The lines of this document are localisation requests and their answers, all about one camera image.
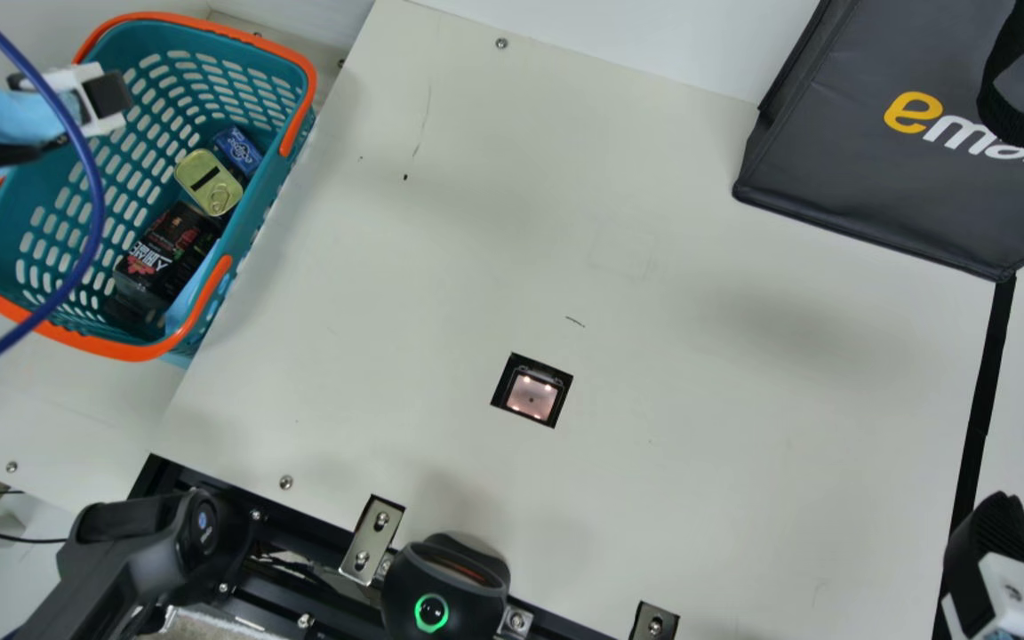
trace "green object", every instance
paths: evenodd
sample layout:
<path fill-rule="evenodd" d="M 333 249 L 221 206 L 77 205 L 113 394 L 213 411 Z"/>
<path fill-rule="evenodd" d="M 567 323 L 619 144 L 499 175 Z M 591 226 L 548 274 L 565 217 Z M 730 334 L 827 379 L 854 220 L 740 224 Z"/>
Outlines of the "green object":
<path fill-rule="evenodd" d="M 422 618 L 422 609 L 426 606 L 426 603 L 429 603 L 429 600 L 435 600 L 434 606 L 440 609 L 439 615 L 437 615 L 437 623 L 434 624 L 428 624 Z M 426 595 L 418 599 L 418 603 L 414 606 L 414 621 L 418 624 L 418 629 L 421 631 L 426 633 L 435 632 L 449 624 L 449 603 L 435 593 L 426 593 Z"/>

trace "metal bracket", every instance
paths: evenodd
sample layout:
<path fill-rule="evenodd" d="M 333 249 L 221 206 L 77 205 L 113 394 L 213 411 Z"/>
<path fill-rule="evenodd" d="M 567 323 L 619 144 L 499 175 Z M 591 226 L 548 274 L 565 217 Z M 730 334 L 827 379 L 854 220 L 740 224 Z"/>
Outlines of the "metal bracket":
<path fill-rule="evenodd" d="M 671 614 L 654 604 L 638 603 L 630 640 L 672 640 L 675 633 L 678 633 L 678 614 Z"/>
<path fill-rule="evenodd" d="M 406 515 L 406 507 L 371 496 L 366 509 L 361 510 L 357 526 L 353 527 L 353 541 L 338 572 L 361 587 L 370 587 L 390 543 L 394 542 L 402 515 Z"/>
<path fill-rule="evenodd" d="M 508 604 L 504 607 L 504 617 L 501 618 L 501 625 L 496 629 L 496 637 L 499 637 L 500 640 L 527 640 L 532 618 L 531 611 Z"/>

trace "black shopping bag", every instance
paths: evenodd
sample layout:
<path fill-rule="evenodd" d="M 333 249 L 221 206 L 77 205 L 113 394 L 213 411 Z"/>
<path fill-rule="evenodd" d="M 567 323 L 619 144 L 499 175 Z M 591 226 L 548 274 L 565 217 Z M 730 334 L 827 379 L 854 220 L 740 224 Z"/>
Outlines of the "black shopping bag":
<path fill-rule="evenodd" d="M 1024 0 L 821 0 L 734 196 L 1009 279 L 1024 264 Z"/>

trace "basket handle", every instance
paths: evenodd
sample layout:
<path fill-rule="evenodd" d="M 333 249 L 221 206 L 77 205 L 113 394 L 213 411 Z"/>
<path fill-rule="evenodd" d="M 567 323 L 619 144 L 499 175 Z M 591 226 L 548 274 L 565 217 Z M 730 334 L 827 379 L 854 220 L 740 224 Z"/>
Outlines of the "basket handle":
<path fill-rule="evenodd" d="M 69 329 L 57 327 L 57 325 L 51 324 L 48 319 L 37 326 L 34 332 L 48 337 L 50 340 L 57 340 L 59 343 L 81 349 L 81 351 L 112 357 L 114 360 L 155 360 L 164 355 L 164 353 L 170 352 L 176 345 L 181 343 L 184 337 L 196 327 L 200 317 L 204 315 L 204 309 L 207 308 L 208 300 L 212 298 L 212 294 L 219 288 L 220 281 L 224 279 L 224 275 L 227 275 L 228 271 L 231 271 L 231 265 L 232 258 L 230 255 L 224 255 L 219 259 L 219 262 L 216 262 L 216 266 L 208 274 L 207 284 L 200 291 L 200 296 L 196 299 L 196 304 L 191 305 L 190 311 L 187 312 L 184 324 L 179 326 L 171 336 L 161 341 L 156 341 L 156 343 L 132 345 L 118 343 L 113 340 L 98 339 L 93 336 L 83 336 L 77 332 L 71 332 Z M 10 302 L 10 300 L 5 299 L 3 296 L 0 296 L 0 313 L 15 323 L 22 323 L 22 321 L 25 321 L 30 315 L 28 309 L 17 306 L 17 304 Z"/>
<path fill-rule="evenodd" d="M 97 40 L 100 40 L 106 31 L 110 31 L 110 29 L 115 28 L 119 24 L 126 24 L 126 22 L 131 20 L 166 22 L 167 24 L 178 24 L 200 31 L 210 31 L 223 37 L 230 37 L 231 40 L 240 40 L 241 42 L 245 42 L 245 44 L 250 44 L 268 53 L 275 54 L 275 56 L 285 57 L 294 65 L 297 65 L 302 70 L 302 73 L 306 74 L 306 90 L 302 92 L 300 106 L 298 106 L 298 111 L 293 115 L 292 121 L 290 121 L 290 125 L 287 127 L 287 133 L 284 134 L 284 138 L 280 142 L 281 157 L 290 158 L 292 151 L 295 150 L 295 139 L 298 133 L 300 133 L 302 121 L 305 120 L 307 111 L 310 109 L 310 101 L 313 100 L 313 90 L 315 90 L 315 85 L 317 84 L 317 76 L 313 73 L 313 65 L 303 57 L 301 53 L 284 47 L 282 44 L 274 44 L 272 41 L 263 39 L 263 37 L 255 36 L 255 34 L 232 29 L 230 26 L 211 24 L 211 22 L 197 19 L 197 17 L 181 16 L 176 15 L 176 13 L 167 13 L 164 11 L 139 11 L 115 16 L 113 19 L 98 26 L 90 34 L 89 39 L 85 40 L 85 44 L 82 44 L 81 49 L 78 49 L 77 55 L 74 56 L 74 63 L 78 65 L 85 56 L 88 56 L 89 52 L 93 50 L 94 45 L 97 44 Z"/>

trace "teal plastic basket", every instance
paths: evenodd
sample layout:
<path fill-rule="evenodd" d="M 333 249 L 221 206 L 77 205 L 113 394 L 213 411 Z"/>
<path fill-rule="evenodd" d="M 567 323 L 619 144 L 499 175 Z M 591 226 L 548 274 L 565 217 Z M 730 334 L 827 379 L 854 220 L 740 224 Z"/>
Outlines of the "teal plastic basket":
<path fill-rule="evenodd" d="M 75 61 L 125 74 L 133 96 L 127 126 L 91 138 L 104 183 L 104 240 L 85 280 L 37 329 L 53 340 L 120 360 L 164 353 L 191 356 L 251 250 L 267 211 L 313 124 L 315 74 L 300 54 L 263 37 L 172 13 L 130 13 L 103 24 Z M 239 126 L 263 162 L 232 212 L 222 239 L 178 300 L 183 323 L 145 341 L 101 311 L 113 268 L 155 219 L 181 199 L 173 169 L 212 135 Z M 60 287 L 89 231 L 89 185 L 66 146 L 19 166 L 0 183 L 0 312 L 30 314 Z M 165 327 L 165 317 L 152 317 Z"/>

